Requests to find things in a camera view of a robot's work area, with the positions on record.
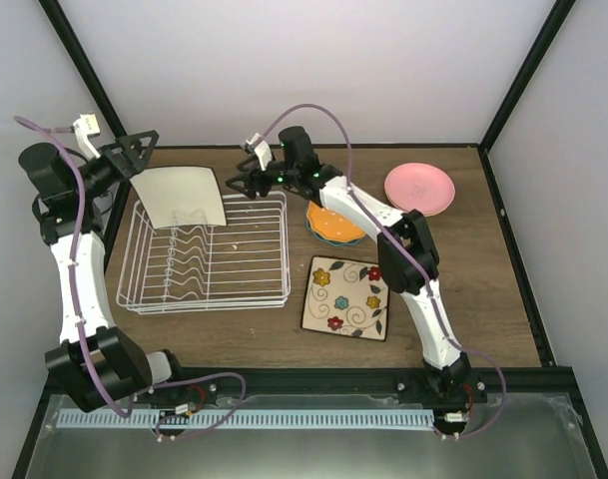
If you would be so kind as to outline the cream square plate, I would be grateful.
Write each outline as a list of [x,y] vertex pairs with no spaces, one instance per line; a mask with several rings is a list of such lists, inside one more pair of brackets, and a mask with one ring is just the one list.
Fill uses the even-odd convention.
[[197,225],[225,227],[228,224],[212,168],[147,168],[133,176],[130,183],[154,230]]

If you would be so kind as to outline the orange dotted scalloped plate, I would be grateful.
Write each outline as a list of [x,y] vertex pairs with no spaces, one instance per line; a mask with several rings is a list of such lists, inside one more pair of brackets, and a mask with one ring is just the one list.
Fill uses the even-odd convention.
[[313,202],[307,205],[305,219],[328,240],[348,241],[366,237],[365,232],[353,222]]

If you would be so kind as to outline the teal dotted plate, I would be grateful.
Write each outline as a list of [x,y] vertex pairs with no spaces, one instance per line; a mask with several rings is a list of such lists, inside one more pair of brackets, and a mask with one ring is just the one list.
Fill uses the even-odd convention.
[[326,239],[324,238],[322,235],[320,235],[311,225],[311,223],[309,221],[306,221],[306,227],[307,229],[310,231],[310,233],[312,234],[312,236],[316,239],[319,240],[325,244],[329,244],[331,246],[336,246],[336,247],[340,247],[340,246],[349,246],[349,245],[356,245],[359,242],[361,242],[363,240],[363,237],[359,238],[359,239],[352,239],[352,240],[348,240],[348,241],[339,241],[339,240],[333,240],[333,239]]

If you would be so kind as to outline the square floral plate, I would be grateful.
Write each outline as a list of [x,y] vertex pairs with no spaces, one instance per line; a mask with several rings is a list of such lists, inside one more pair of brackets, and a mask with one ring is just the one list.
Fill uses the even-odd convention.
[[315,256],[307,276],[301,327],[384,341],[389,297],[390,289],[376,263]]

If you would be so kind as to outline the pink round plate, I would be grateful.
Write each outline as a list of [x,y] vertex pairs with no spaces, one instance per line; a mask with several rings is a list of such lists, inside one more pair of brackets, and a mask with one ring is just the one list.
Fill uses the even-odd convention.
[[436,194],[453,194],[455,185],[443,170],[423,163],[406,163],[392,169],[384,180],[384,192],[391,196],[427,199]]

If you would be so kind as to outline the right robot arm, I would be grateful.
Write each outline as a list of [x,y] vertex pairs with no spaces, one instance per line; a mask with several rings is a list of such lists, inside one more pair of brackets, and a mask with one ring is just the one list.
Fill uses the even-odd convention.
[[454,399],[471,367],[440,296],[439,255],[424,215],[385,205],[338,168],[322,163],[303,127],[282,130],[279,141],[280,159],[261,135],[245,141],[247,157],[227,186],[249,199],[280,187],[364,231],[376,244],[383,281],[403,299],[418,332],[428,392],[441,402]]

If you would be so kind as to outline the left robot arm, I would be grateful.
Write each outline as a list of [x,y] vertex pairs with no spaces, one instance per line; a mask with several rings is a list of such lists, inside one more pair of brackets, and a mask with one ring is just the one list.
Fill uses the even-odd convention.
[[33,215],[58,266],[63,319],[59,346],[46,352],[49,374],[84,412],[153,387],[180,401],[188,378],[168,349],[146,353],[114,322],[105,284],[101,213],[94,199],[141,173],[159,135],[122,136],[90,151],[81,166],[74,151],[42,142],[26,148],[19,166],[38,192]]

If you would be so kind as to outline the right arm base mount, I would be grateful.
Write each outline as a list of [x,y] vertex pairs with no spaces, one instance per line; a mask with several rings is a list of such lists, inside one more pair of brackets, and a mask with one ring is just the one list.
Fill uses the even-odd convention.
[[439,379],[426,369],[402,369],[395,376],[399,401],[424,407],[459,407],[472,398],[474,404],[485,404],[487,393],[477,387],[478,375],[463,379]]

